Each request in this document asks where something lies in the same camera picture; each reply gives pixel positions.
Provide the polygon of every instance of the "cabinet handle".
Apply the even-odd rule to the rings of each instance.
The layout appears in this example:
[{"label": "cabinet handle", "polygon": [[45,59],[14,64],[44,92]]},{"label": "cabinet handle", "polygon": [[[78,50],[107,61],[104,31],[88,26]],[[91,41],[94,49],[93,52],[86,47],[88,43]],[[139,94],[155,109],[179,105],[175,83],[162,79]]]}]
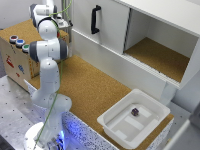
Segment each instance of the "cabinet handle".
[{"label": "cabinet handle", "polygon": [[98,33],[100,30],[96,28],[96,12],[101,10],[101,7],[96,5],[96,8],[92,10],[92,23],[91,23],[91,31],[92,34]]}]

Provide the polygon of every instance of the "cork shelf surface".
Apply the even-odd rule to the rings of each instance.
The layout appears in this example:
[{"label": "cork shelf surface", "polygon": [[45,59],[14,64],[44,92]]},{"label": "cork shelf surface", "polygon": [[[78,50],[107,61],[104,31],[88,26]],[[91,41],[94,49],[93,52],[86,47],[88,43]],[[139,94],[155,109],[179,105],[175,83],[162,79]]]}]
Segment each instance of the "cork shelf surface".
[{"label": "cork shelf surface", "polygon": [[[61,37],[68,35],[64,31],[60,31]],[[30,44],[33,41],[41,41],[37,29],[33,26],[32,20],[21,22],[4,30],[0,30],[0,37],[9,42],[9,38],[12,35],[17,35],[19,39],[25,40],[26,44]]]},{"label": "cork shelf surface", "polygon": [[149,38],[144,38],[125,53],[181,82],[189,58]]},{"label": "cork shelf surface", "polygon": [[[39,89],[39,76],[29,82]],[[60,93],[72,99],[70,111],[120,150],[123,150],[123,148],[104,133],[102,126],[97,122],[97,118],[129,92],[131,92],[131,89],[78,56],[73,56],[63,63]],[[145,150],[172,119],[173,115],[167,116],[136,150]]]}]

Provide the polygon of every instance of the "drawer handle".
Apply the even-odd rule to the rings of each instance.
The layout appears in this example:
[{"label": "drawer handle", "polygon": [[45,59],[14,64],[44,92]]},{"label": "drawer handle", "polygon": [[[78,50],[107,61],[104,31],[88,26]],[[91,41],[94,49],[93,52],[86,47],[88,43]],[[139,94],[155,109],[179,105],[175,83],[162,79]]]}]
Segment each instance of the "drawer handle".
[{"label": "drawer handle", "polygon": [[96,8],[92,10],[92,23],[91,23],[91,31],[92,34],[98,33],[100,30],[96,28],[96,12],[101,10],[101,7],[96,5]]}]

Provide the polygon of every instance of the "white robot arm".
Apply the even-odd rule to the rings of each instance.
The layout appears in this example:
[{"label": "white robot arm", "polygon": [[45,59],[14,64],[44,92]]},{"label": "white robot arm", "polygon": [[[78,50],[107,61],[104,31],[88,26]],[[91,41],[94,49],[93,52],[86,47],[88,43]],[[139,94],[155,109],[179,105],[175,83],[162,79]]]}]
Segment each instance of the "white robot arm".
[{"label": "white robot arm", "polygon": [[[45,114],[47,117],[56,98],[56,92],[60,88],[60,74],[55,60],[66,59],[68,47],[63,40],[57,38],[57,14],[50,16],[52,13],[57,13],[53,0],[44,0],[43,3],[45,5],[33,4],[29,8],[33,25],[44,40],[32,42],[29,46],[29,55],[34,61],[40,62],[40,89],[33,93],[31,99],[34,104],[47,109]],[[41,129],[34,138],[35,141],[39,139],[35,150],[50,150],[48,143],[55,142],[63,130],[61,115],[69,111],[71,106],[69,97],[57,95],[43,131]]]}]

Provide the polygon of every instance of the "open cabinet compartment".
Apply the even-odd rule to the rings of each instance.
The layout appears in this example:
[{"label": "open cabinet compartment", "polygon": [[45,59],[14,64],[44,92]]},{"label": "open cabinet compartment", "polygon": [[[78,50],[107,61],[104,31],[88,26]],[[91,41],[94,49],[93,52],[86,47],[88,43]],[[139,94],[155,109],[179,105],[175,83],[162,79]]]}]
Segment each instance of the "open cabinet compartment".
[{"label": "open cabinet compartment", "polygon": [[131,9],[124,55],[182,88],[199,70],[198,37]]}]

